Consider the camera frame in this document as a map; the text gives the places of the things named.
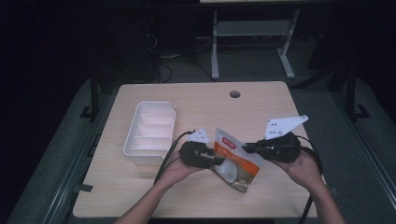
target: hand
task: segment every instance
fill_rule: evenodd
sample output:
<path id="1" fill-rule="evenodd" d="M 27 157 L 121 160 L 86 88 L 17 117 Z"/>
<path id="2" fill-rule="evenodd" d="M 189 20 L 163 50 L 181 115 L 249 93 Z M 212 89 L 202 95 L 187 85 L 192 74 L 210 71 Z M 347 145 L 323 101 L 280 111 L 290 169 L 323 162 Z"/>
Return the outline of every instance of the hand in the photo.
<path id="1" fill-rule="evenodd" d="M 179 152 L 175 152 L 169 158 L 168 165 L 158 181 L 171 188 L 176 183 L 184 180 L 188 175 L 201 170 L 203 169 L 185 165 L 180 158 Z"/>
<path id="2" fill-rule="evenodd" d="M 283 169 L 298 185 L 309 191 L 324 185 L 315 159 L 307 152 L 300 150 L 300 156 L 291 163 L 270 161 Z"/>

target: dark background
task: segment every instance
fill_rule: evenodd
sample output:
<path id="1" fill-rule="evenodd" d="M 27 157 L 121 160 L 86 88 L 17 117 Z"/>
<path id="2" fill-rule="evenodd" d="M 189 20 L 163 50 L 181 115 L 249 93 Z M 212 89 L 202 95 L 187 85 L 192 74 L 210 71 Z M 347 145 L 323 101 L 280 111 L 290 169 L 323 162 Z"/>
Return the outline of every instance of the dark background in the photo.
<path id="1" fill-rule="evenodd" d="M 144 1 L 111 3 L 134 6 L 139 2 Z M 159 49 L 180 49 L 193 58 L 195 37 L 211 32 L 210 10 L 153 14 L 76 10 L 103 3 L 0 2 L 0 223 L 7 221 L 83 82 L 96 74 L 104 91 L 122 83 L 150 82 L 157 76 L 161 51 L 147 51 L 150 43 L 145 34 L 158 36 Z M 290 17 L 289 8 L 271 7 L 262 14 L 249 11 L 225 10 L 222 15 L 230 19 Z M 311 68 L 326 69 L 348 61 L 396 120 L 393 13 L 391 4 L 378 2 L 304 6 L 294 38 L 318 40 Z"/>

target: forearm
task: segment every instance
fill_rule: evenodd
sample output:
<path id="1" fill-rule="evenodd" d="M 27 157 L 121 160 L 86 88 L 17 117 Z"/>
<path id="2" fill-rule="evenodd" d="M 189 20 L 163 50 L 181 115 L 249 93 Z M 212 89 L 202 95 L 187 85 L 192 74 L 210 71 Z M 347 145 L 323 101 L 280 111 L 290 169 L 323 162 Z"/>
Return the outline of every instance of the forearm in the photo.
<path id="1" fill-rule="evenodd" d="M 115 223 L 148 223 L 161 198 L 171 188 L 161 183 L 155 184 L 146 194 Z"/>
<path id="2" fill-rule="evenodd" d="M 334 198 L 327 187 L 323 184 L 313 190 L 309 190 L 311 197 L 317 207 L 318 220 L 322 224 L 327 223 L 346 223 L 341 211 L 338 209 Z"/>

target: person's left hand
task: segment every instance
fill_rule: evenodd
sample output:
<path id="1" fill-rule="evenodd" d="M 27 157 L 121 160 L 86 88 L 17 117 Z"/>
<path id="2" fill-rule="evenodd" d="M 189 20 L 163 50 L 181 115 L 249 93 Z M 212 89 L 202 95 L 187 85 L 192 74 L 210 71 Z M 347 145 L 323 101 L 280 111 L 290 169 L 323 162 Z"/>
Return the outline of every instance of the person's left hand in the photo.
<path id="1" fill-rule="evenodd" d="M 180 158 L 180 154 L 175 152 L 169 158 L 168 165 L 163 171 L 159 182 L 171 188 L 176 183 L 184 180 L 190 174 L 201 170 L 203 169 L 185 165 L 183 160 Z"/>

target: red logo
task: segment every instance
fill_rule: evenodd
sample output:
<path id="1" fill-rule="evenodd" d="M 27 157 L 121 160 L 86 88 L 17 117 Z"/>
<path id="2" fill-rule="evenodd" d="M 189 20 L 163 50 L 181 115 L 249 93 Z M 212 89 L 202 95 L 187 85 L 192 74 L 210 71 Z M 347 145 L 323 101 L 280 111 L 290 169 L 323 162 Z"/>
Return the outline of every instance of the red logo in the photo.
<path id="1" fill-rule="evenodd" d="M 223 142 L 225 145 L 227 145 L 228 147 L 230 147 L 231 149 L 235 149 L 235 148 L 236 148 L 236 146 L 235 146 L 230 140 L 228 140 L 228 139 L 225 138 L 225 137 L 222 138 L 222 142 Z"/>

